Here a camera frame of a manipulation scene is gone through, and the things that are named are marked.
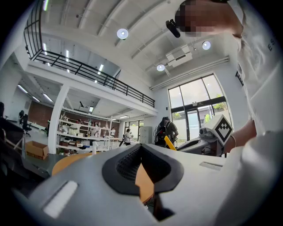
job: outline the brown wall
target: brown wall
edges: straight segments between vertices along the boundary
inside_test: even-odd
[[[69,112],[66,112],[65,116],[67,116],[67,118],[72,118],[72,119],[76,119],[76,120],[81,119],[82,121],[85,121],[85,122],[87,122],[89,120],[89,118],[87,118],[87,117],[84,117],[84,116],[81,116],[81,115],[75,115],[75,114],[72,114],[72,113],[69,113]],[[94,119],[94,118],[92,118],[92,121],[97,122],[97,123],[100,122],[100,127],[106,126],[106,121],[98,120],[98,119]],[[119,126],[120,126],[120,123],[112,123],[112,127],[114,127],[115,131],[116,131],[115,137],[118,137]]]
[[[53,108],[31,102],[30,110],[28,111],[28,120],[40,126],[47,127],[47,121],[51,119]]]

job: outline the tree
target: tree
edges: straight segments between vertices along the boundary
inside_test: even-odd
[[[181,116],[180,116],[179,113],[175,113],[174,116],[173,116],[173,118],[174,118],[174,119],[178,119],[178,118],[181,118]]]
[[[210,120],[209,115],[206,115],[206,116],[205,116],[205,123],[209,122],[209,120]]]
[[[223,110],[228,110],[227,104],[222,102],[222,103],[218,103],[215,106],[213,106],[214,109],[223,109]]]

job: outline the round ceiling light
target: round ceiling light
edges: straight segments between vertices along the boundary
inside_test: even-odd
[[[120,39],[126,39],[128,35],[129,35],[129,32],[124,28],[121,28],[117,31],[117,36]]]
[[[208,50],[208,49],[210,49],[210,42],[209,41],[205,41],[204,43],[203,43],[203,49],[204,50]]]
[[[165,70],[165,66],[163,64],[160,64],[160,65],[157,66],[157,70],[162,72],[162,71]]]

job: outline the white shelving unit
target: white shelving unit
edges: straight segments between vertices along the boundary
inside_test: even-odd
[[[82,115],[82,116],[84,116],[84,117],[88,117],[88,118],[91,118],[91,119],[101,119],[101,120],[106,121],[106,123],[107,123],[108,121],[110,121],[110,127],[109,127],[109,128],[102,128],[102,127],[94,127],[94,126],[90,126],[90,125],[81,124],[81,127],[88,128],[87,130],[86,130],[86,129],[80,129],[80,130],[82,130],[82,131],[87,131],[87,134],[88,134],[88,132],[89,132],[89,130],[90,130],[91,128],[96,128],[96,129],[100,129],[100,130],[108,130],[108,131],[109,131],[109,136],[106,136],[105,138],[103,138],[103,137],[94,137],[94,136],[82,137],[82,136],[71,135],[71,134],[62,133],[62,132],[60,132],[60,131],[57,131],[57,134],[60,136],[59,141],[61,140],[61,136],[67,136],[67,137],[73,137],[73,138],[85,139],[85,140],[108,141],[108,143],[107,143],[107,148],[98,149],[98,151],[108,151],[108,150],[110,150],[110,144],[111,144],[110,132],[111,132],[111,127],[112,127],[112,116],[111,116],[111,118],[105,118],[105,117],[101,117],[101,116],[97,116],[97,115],[90,115],[90,114],[88,114],[88,113],[83,113],[83,112],[79,112],[79,111],[72,110],[72,109],[68,109],[68,108],[64,108],[64,107],[62,108],[62,110],[64,110],[64,114],[63,114],[63,117],[62,117],[62,118],[65,117],[65,111],[66,111],[66,112],[70,112],[70,113],[72,113],[72,114]],[[67,124],[78,125],[77,123],[60,119],[59,122],[58,122],[59,127],[60,127],[61,123],[67,123]],[[76,147],[76,146],[73,146],[73,145],[62,146],[62,145],[58,145],[58,144],[57,144],[56,147],[58,147],[58,148],[64,148],[64,149],[71,149],[71,150],[79,150],[79,151],[81,150],[79,147]],[[84,150],[84,151],[92,151],[92,147],[86,148],[86,149],[83,149],[83,150]]]

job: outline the white column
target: white column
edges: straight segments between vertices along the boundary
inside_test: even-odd
[[[53,108],[48,135],[48,148],[50,154],[56,154],[57,127],[61,109],[66,99],[69,88],[70,86],[67,84],[64,84],[62,86]]]
[[[0,102],[4,103],[5,108],[3,117],[10,115],[12,99],[21,78],[22,75],[15,68],[12,61],[7,60],[0,71]]]

